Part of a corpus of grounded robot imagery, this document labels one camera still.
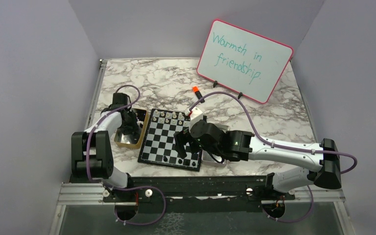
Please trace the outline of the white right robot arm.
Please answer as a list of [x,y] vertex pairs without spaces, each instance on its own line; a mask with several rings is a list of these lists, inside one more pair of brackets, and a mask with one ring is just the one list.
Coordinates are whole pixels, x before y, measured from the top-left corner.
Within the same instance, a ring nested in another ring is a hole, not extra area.
[[187,156],[185,146],[192,153],[205,151],[223,161],[273,161],[294,165],[293,169],[270,173],[263,185],[263,194],[275,199],[290,190],[315,185],[324,189],[340,189],[340,160],[334,153],[334,142],[307,144],[302,151],[288,143],[286,148],[276,146],[274,141],[262,142],[247,131],[224,132],[216,125],[200,120],[191,128],[185,127],[174,134],[175,150],[182,158]]

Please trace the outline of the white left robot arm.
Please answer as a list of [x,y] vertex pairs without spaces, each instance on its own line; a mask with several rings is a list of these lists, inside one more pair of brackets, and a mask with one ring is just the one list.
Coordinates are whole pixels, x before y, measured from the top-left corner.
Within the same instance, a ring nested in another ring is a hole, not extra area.
[[71,136],[72,176],[115,187],[122,201],[132,199],[134,187],[129,174],[114,167],[110,137],[117,131],[130,135],[140,130],[131,105],[129,95],[113,94],[112,104],[101,112],[96,124]]

